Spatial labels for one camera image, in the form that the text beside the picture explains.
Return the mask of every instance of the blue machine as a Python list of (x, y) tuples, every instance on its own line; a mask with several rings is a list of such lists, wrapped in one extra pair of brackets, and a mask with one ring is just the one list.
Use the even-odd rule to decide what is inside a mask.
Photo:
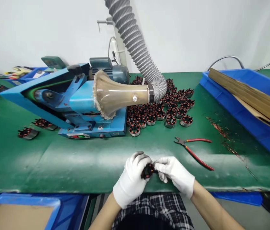
[(103, 70), (118, 83), (128, 84), (128, 69), (112, 66), (106, 57), (91, 58), (89, 63), (72, 65), (47, 76), (6, 90), (0, 95), (60, 127), (59, 135), (68, 138), (125, 135), (126, 108), (105, 120), (95, 108), (93, 78)]

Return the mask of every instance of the wire cutter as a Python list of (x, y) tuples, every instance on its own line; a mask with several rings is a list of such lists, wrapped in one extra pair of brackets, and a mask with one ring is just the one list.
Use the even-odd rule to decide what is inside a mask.
[(214, 168), (210, 167), (209, 165), (205, 164), (203, 161), (200, 160), (200, 158), (198, 158), (196, 156), (196, 154), (194, 154), (193, 151), (190, 150), (190, 148), (188, 148), (186, 145), (185, 145), (185, 142), (194, 142), (194, 141), (204, 141), (204, 142), (209, 142), (211, 143), (212, 141), (210, 140), (207, 140), (207, 139), (201, 139), (201, 138), (197, 138), (197, 139), (189, 139), (189, 140), (183, 140), (183, 139), (180, 139), (179, 137), (175, 137), (178, 141), (174, 141), (175, 143), (178, 143), (178, 144), (181, 144), (182, 146), (185, 147), (185, 149), (187, 149), (187, 151), (201, 164), (203, 165), (205, 168), (211, 170), (211, 171), (214, 171)]

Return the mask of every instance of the gloved hand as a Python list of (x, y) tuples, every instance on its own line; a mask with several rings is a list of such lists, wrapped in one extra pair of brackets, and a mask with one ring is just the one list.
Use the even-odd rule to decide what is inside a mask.
[(161, 181), (168, 182), (170, 178), (175, 187), (190, 199), (193, 193), (195, 177), (188, 172), (175, 157), (162, 157), (154, 162)]
[(113, 187), (113, 195), (121, 208), (126, 208), (143, 193), (147, 180), (141, 178), (141, 173), (150, 163), (152, 160), (142, 151), (135, 152), (126, 160), (123, 173)]

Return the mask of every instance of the blue storage bin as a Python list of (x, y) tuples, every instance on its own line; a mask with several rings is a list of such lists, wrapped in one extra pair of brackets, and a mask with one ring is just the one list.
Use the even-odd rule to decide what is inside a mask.
[(263, 202), (260, 192), (211, 192), (213, 197), (238, 203), (261, 206)]
[(88, 201), (86, 195), (73, 194), (0, 194), (0, 204), (53, 207), (45, 230), (78, 230)]
[[(46, 70), (47, 67), (35, 67), (34, 70), (28, 74), (26, 74), (25, 76), (23, 77), (20, 77), (18, 79), (5, 79), (6, 81), (10, 82), (11, 84), (17, 86), (17, 85), (21, 85), (21, 84), (24, 84), (26, 82), (29, 82), (31, 80), (35, 80), (36, 78), (33, 78), (35, 76), (35, 74), (39, 71), (39, 70)], [(43, 77), (43, 76), (46, 76), (50, 73), (44, 73), (42, 74), (40, 77)]]
[[(270, 78), (251, 69), (220, 71), (238, 81), (260, 90), (270, 96)], [(208, 77), (203, 72), (200, 84), (216, 100), (223, 105), (266, 149), (270, 151), (270, 127), (255, 118), (240, 102), (225, 88)]]

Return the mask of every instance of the sanding belt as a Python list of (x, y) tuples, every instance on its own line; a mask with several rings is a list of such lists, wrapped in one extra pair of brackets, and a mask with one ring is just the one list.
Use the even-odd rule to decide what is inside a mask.
[(31, 100), (31, 101), (35, 101), (35, 102), (38, 102), (36, 99), (35, 99), (35, 92), (37, 90), (40, 90), (40, 89), (44, 89), (44, 88), (47, 88), (47, 87), (50, 87), (50, 86), (53, 86), (53, 85), (58, 85), (58, 84), (62, 84), (62, 83), (66, 83), (68, 81), (72, 81), (73, 79), (69, 79), (69, 80), (64, 80), (64, 81), (59, 81), (59, 82), (55, 82), (53, 84), (49, 84), (49, 85), (45, 85), (45, 86), (40, 86), (38, 88), (34, 88), (34, 89), (31, 89), (27, 92), (24, 93), (24, 96)]

